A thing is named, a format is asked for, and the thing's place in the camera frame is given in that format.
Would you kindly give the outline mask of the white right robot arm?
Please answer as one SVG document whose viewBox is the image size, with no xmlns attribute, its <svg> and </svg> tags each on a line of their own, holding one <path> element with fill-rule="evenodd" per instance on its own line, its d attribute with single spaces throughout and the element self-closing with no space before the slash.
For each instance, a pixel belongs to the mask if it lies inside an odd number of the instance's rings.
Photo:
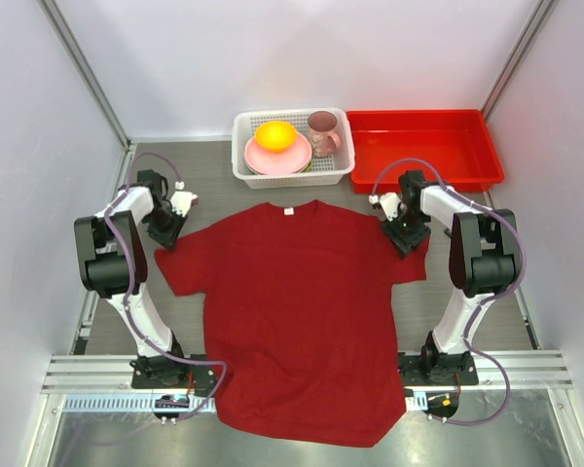
<svg viewBox="0 0 584 467">
<path fill-rule="evenodd" d="M 399 194 L 369 198 L 383 213 L 383 233 L 405 259 L 429 239 L 430 221 L 439 221 L 450 234 L 448 268 L 454 286 L 420 354 L 400 355 L 400 375 L 406 385 L 475 385 L 472 338 L 493 302 L 513 290 L 522 276 L 524 255 L 515 215 L 482 206 L 442 182 L 430 182 L 419 170 L 401 175 L 399 187 Z"/>
</svg>

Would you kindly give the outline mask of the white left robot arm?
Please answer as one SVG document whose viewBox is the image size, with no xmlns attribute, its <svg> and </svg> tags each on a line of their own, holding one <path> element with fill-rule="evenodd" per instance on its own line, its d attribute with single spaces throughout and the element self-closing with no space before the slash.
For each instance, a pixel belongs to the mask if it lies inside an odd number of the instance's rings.
<svg viewBox="0 0 584 467">
<path fill-rule="evenodd" d="M 175 388 L 188 374 L 184 353 L 164 323 L 147 287 L 148 262 L 139 227 L 165 252 L 175 250 L 199 197 L 182 181 L 171 189 L 155 170 L 141 170 L 98 213 L 74 222 L 79 274 L 84 287 L 121 316 L 136 345 L 129 362 L 137 388 Z"/>
</svg>

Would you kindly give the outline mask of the red t-shirt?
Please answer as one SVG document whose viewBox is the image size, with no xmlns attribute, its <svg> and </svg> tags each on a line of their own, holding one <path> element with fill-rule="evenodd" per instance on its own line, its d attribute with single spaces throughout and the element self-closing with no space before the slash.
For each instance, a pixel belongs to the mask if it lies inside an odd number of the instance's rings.
<svg viewBox="0 0 584 467">
<path fill-rule="evenodd" d="M 406 411 L 392 289 L 425 279 L 375 217 L 262 203 L 159 249 L 178 297 L 203 294 L 205 352 L 227 364 L 219 419 L 260 436 L 355 448 Z"/>
</svg>

